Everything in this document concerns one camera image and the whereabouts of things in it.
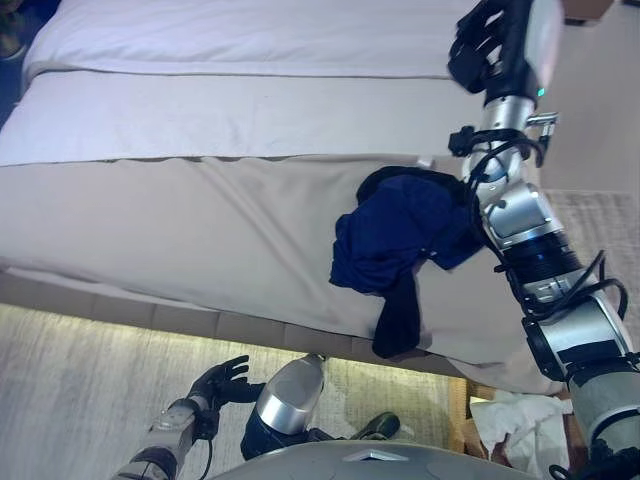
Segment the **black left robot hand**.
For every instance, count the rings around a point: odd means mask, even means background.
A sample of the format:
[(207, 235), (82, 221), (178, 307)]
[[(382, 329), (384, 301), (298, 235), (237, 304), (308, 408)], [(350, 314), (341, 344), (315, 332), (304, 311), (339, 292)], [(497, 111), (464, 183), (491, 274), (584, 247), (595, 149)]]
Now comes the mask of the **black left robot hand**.
[(248, 381), (248, 362), (249, 356), (242, 355), (211, 367), (192, 384), (187, 397), (213, 411), (228, 403), (256, 402), (265, 383)]

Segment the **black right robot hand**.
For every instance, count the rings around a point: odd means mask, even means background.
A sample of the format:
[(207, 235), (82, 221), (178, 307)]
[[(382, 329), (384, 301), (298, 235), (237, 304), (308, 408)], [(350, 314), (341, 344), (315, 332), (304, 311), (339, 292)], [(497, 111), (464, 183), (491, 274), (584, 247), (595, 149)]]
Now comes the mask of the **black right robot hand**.
[(536, 102), (550, 84), (564, 25), (560, 1), (481, 1), (456, 24), (448, 71), (487, 103)]

